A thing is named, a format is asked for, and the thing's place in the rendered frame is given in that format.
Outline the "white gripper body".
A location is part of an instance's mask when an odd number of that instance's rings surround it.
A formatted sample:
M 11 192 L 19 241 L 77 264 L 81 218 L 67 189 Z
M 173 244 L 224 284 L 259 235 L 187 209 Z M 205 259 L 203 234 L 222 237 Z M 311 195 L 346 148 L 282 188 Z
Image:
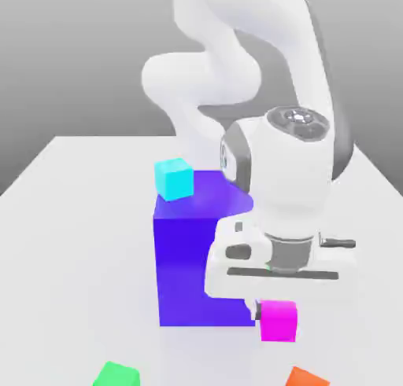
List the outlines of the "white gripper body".
M 357 265 L 322 260 L 296 274 L 281 275 L 241 260 L 209 261 L 205 292 L 212 298 L 235 300 L 339 302 L 357 293 Z

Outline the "small magenta cube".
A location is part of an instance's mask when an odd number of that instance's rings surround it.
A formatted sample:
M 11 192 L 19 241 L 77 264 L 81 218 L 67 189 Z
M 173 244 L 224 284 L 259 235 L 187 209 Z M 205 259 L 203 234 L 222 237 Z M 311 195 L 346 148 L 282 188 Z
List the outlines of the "small magenta cube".
M 265 342 L 291 342 L 296 339 L 298 310 L 295 302 L 261 302 L 261 340 Z

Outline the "small orange cube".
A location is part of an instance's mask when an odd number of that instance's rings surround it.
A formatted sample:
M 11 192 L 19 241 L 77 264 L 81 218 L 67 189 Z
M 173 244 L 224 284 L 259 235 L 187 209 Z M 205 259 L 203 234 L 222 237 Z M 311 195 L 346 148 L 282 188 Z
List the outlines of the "small orange cube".
M 285 386 L 330 386 L 328 380 L 294 366 Z

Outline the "small cyan cube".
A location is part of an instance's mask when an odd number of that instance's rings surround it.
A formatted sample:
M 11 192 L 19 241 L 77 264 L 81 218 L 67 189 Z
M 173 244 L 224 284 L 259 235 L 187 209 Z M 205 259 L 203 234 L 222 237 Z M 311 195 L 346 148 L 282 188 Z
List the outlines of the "small cyan cube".
M 194 194 L 194 170 L 182 158 L 158 161 L 154 164 L 157 193 L 165 201 L 173 201 Z

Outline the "small green cube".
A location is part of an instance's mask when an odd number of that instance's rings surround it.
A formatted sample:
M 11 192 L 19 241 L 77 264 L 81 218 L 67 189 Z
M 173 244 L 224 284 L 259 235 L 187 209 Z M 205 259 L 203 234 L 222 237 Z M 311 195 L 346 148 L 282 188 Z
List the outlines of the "small green cube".
M 92 386 L 140 386 L 140 374 L 134 368 L 107 362 Z

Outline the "large blue box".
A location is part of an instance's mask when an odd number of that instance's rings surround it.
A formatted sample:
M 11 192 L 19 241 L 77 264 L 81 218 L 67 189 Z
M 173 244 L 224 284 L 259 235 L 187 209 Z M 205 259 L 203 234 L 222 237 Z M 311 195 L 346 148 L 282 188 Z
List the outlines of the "large blue box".
M 216 224 L 251 210 L 252 198 L 219 171 L 196 171 L 194 195 L 167 202 L 157 197 L 153 238 L 159 322 L 174 327 L 252 327 L 242 300 L 205 293 L 205 267 Z

